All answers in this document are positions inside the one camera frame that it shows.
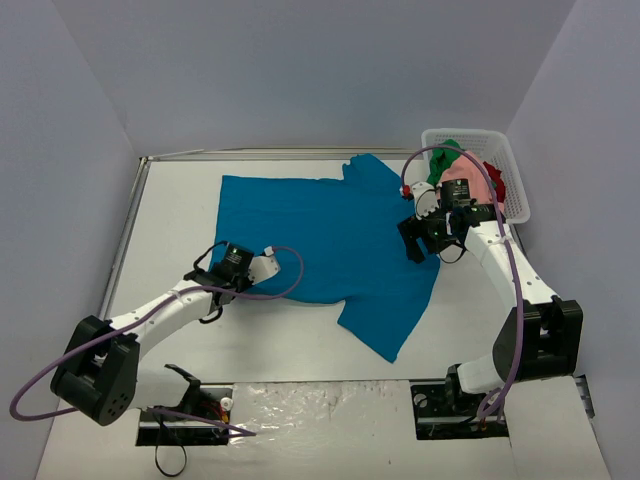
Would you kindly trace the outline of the blue t shirt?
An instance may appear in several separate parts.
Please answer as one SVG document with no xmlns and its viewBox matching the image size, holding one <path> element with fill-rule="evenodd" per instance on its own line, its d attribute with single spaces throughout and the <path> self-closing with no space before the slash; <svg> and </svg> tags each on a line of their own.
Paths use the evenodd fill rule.
<svg viewBox="0 0 640 480">
<path fill-rule="evenodd" d="M 215 239 L 260 252 L 283 246 L 282 267 L 257 291 L 314 304 L 342 302 L 340 326 L 388 362 L 423 316 L 440 260 L 408 259 L 398 223 L 413 207 L 400 177 L 371 154 L 353 157 L 339 179 L 225 175 Z"/>
</svg>

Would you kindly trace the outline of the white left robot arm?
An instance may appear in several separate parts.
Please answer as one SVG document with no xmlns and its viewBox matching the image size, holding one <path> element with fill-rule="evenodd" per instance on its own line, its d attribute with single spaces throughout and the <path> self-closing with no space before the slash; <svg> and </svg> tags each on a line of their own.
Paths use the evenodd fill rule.
<svg viewBox="0 0 640 480">
<path fill-rule="evenodd" d="M 51 391 L 99 425 L 113 423 L 131 407 L 142 358 L 187 324 L 218 320 L 234 294 L 252 285 L 253 259 L 252 251 L 228 243 L 211 269 L 195 266 L 173 289 L 138 309 L 108 320 L 81 320 L 66 351 L 101 341 L 62 362 Z"/>
</svg>

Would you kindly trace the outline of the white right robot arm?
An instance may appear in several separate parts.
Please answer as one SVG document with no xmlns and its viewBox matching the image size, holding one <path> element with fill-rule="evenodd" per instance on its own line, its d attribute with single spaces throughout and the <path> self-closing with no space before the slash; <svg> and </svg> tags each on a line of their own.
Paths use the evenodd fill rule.
<svg viewBox="0 0 640 480">
<path fill-rule="evenodd" d="M 465 413 L 480 393 L 508 383 L 568 376 L 579 353 L 583 311 L 563 300 L 535 272 L 516 245 L 499 207 L 470 195 L 467 180 L 438 192 L 425 182 L 401 190 L 415 212 L 397 226 L 410 260 L 421 263 L 458 246 L 474 257 L 496 289 L 505 322 L 489 354 L 453 369 L 443 389 L 446 406 Z"/>
</svg>

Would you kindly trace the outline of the pink t shirt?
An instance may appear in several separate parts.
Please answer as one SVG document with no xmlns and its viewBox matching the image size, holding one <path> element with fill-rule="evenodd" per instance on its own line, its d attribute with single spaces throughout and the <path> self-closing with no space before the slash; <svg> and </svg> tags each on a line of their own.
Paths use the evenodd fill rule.
<svg viewBox="0 0 640 480">
<path fill-rule="evenodd" d="M 484 168 L 483 163 L 482 163 L 483 171 L 489 177 L 487 171 Z M 475 166 L 475 164 L 465 156 L 460 156 L 452 164 L 452 166 L 443 174 L 442 178 L 440 179 L 440 183 L 444 184 L 445 181 L 458 180 L 458 179 L 465 179 L 468 181 L 470 196 L 472 199 L 476 199 L 481 204 L 492 203 L 492 195 L 490 193 L 490 189 L 484 178 L 484 175 Z M 505 211 L 504 203 L 498 202 L 498 206 L 501 212 Z"/>
</svg>

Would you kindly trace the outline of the green t shirt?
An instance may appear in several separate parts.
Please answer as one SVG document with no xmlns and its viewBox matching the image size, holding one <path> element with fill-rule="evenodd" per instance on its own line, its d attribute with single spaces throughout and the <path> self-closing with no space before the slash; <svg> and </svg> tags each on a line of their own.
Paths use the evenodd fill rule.
<svg viewBox="0 0 640 480">
<path fill-rule="evenodd" d="M 443 174 L 452 166 L 452 164 L 461 156 L 460 145 L 453 139 L 447 139 L 442 142 L 445 148 L 434 148 L 431 150 L 429 159 L 429 175 L 427 183 L 431 186 L 437 186 Z"/>
</svg>

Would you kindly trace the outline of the red t shirt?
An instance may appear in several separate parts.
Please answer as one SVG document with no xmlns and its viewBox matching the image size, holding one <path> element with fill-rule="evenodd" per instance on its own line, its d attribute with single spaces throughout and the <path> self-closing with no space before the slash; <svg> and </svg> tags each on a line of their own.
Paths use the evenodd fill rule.
<svg viewBox="0 0 640 480">
<path fill-rule="evenodd" d="M 483 165 L 492 181 L 497 201 L 504 203 L 506 199 L 506 186 L 502 179 L 502 171 L 487 162 L 484 162 Z"/>
</svg>

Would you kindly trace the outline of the white plastic laundry basket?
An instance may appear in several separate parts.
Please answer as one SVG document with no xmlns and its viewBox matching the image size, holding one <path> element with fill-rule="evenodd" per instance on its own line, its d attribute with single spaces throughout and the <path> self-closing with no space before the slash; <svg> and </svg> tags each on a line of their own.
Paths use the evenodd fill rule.
<svg viewBox="0 0 640 480">
<path fill-rule="evenodd" d="M 498 131 L 462 128 L 427 129 L 421 134 L 423 147 L 456 141 L 479 160 L 501 171 L 505 185 L 505 216 L 511 224 L 524 224 L 530 219 L 530 208 L 519 169 L 507 137 Z"/>
</svg>

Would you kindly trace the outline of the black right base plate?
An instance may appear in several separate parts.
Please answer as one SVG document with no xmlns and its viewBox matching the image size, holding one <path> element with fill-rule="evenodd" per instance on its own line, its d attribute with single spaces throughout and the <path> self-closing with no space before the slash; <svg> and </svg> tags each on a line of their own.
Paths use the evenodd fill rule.
<svg viewBox="0 0 640 480">
<path fill-rule="evenodd" d="M 472 395 L 455 405 L 444 380 L 410 383 L 416 439 L 419 441 L 479 440 L 507 438 L 508 427 L 496 415 L 476 416 L 481 395 Z"/>
</svg>

